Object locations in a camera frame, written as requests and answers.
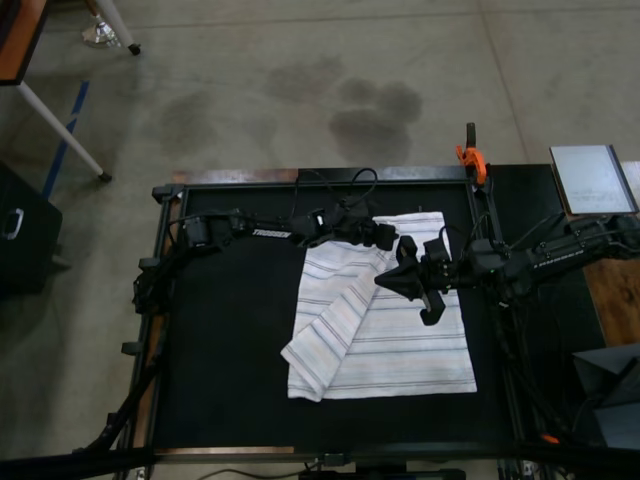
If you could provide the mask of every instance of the black mat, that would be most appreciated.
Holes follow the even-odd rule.
[[[508,243],[514,242],[539,220],[562,211],[549,166],[498,167],[493,176],[496,209]],[[561,233],[562,225],[549,237]],[[533,373],[545,398],[571,424],[585,394],[570,353],[603,348],[602,327],[582,270],[546,282],[538,290],[539,307],[529,312],[525,329]],[[600,429],[595,422],[584,416],[578,426],[583,439],[601,442]]]
[[[514,168],[495,171],[503,177],[495,195],[507,239],[551,213],[557,202],[548,167]],[[187,212],[242,207],[287,215],[291,194],[290,187],[195,189],[188,195]],[[519,200],[527,195],[528,202]],[[543,199],[540,211],[538,203],[532,203],[538,195]],[[301,212],[330,203],[321,188],[302,190],[300,197]],[[380,185],[374,199],[380,215],[421,208],[442,211],[448,224],[464,231],[471,227],[462,186]],[[450,238],[459,251],[462,240]],[[171,313],[154,446],[268,445],[316,451],[363,443],[512,438],[497,346],[483,296],[474,290],[459,294],[477,393],[319,404],[289,400],[288,365],[279,352],[291,338],[303,260],[303,251],[281,240],[244,239],[182,272]],[[584,295],[584,279],[576,285],[575,291]],[[594,318],[590,308],[589,322]]]

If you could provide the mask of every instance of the white table leg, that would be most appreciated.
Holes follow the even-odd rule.
[[[96,2],[102,10],[102,13],[104,13],[104,16],[107,18],[107,22],[109,22],[111,28],[116,32],[120,42],[125,45],[132,54],[140,54],[140,45],[134,43],[133,37],[129,33],[129,30],[127,30],[127,26],[122,21],[122,17],[120,17],[118,9],[113,4],[113,0],[96,0]]]
[[[40,100],[37,97],[37,95],[35,93],[33,93],[33,90],[31,90],[27,86],[26,83],[22,82],[16,88],[22,94],[22,96],[25,98],[25,100],[29,103],[29,105],[31,105],[33,108],[35,108],[36,111],[40,115],[42,115],[42,118],[44,118],[47,121],[47,123],[49,125],[51,125],[56,132],[58,132],[58,135],[60,135],[62,137],[62,139],[65,142],[67,142],[67,144],[69,144],[69,146],[71,148],[73,148],[78,153],[78,155],[80,155],[80,158],[82,158],[82,160],[84,160],[85,163],[87,165],[89,165],[91,170],[96,172],[96,174],[98,175],[98,178],[100,178],[100,180],[102,180],[103,182],[111,181],[111,175],[106,173],[102,169],[102,167],[100,165],[98,165],[98,162],[96,162],[93,159],[93,157],[91,155],[89,155],[89,152],[87,152],[84,149],[84,147],[82,145],[80,145],[80,142],[78,142],[74,138],[74,136],[71,135],[71,133],[69,133],[69,130],[67,130],[64,127],[64,125],[62,125],[62,123],[60,123],[60,120],[58,120],[55,117],[55,115],[53,113],[51,113],[51,110],[49,110],[47,108],[47,106],[44,103],[42,103],[42,100]]]

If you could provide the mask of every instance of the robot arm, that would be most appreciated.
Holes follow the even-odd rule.
[[[458,261],[451,260],[442,238],[425,242],[424,247],[425,255],[418,260],[413,239],[401,237],[396,250],[398,267],[379,275],[375,282],[409,300],[422,299],[423,323],[435,325],[445,308],[440,292],[484,286],[510,303],[547,279],[602,258],[640,257],[640,221],[619,215],[576,220],[565,226],[563,235],[522,250],[475,240]]]
[[[259,217],[242,210],[210,211],[175,221],[181,234],[169,253],[161,258],[141,259],[133,303],[137,313],[168,308],[171,282],[191,258],[220,252],[232,241],[247,236],[277,238],[302,248],[314,248],[334,240],[353,245],[391,250],[397,238],[391,225],[377,224],[366,202],[347,197],[330,209],[313,210],[290,219]]]

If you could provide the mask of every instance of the wooden surface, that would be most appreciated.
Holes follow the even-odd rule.
[[[297,168],[279,170],[209,170],[206,172],[175,172],[173,182],[185,185],[206,185],[209,183],[270,183],[295,182]]]
[[[158,455],[274,455],[295,453],[293,447],[158,448]]]
[[[171,211],[169,218],[171,220],[180,216],[180,200],[176,199],[171,204]],[[174,224],[171,227],[171,234],[174,238],[178,236],[178,224]],[[171,241],[169,238],[164,239],[163,254],[166,254],[171,247]],[[149,348],[147,351],[147,357],[145,358],[145,366],[149,364],[149,361],[156,353],[158,346],[158,340],[160,334],[166,324],[169,321],[168,315],[154,315],[151,319],[151,325],[149,327]],[[151,410],[153,408],[153,392],[155,389],[156,381],[153,380],[147,387],[147,391],[144,393],[138,404],[138,413],[136,415],[136,428],[133,432],[133,447],[144,447],[147,443],[147,432],[149,431],[151,421]]]
[[[23,63],[28,62],[32,53],[32,42],[36,40],[45,13],[47,0],[22,0],[18,16],[0,50],[0,82],[19,83]]]
[[[622,162],[636,203],[640,200],[640,162]],[[584,273],[607,345],[640,342],[640,260],[600,260]]]

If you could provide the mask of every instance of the orange clamp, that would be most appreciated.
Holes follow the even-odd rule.
[[[484,156],[476,148],[476,126],[473,123],[467,124],[467,146],[462,150],[461,146],[456,147],[456,153],[460,159],[460,163],[465,167],[474,167],[476,170],[476,183],[479,186],[484,185],[487,180],[487,164],[484,162]]]

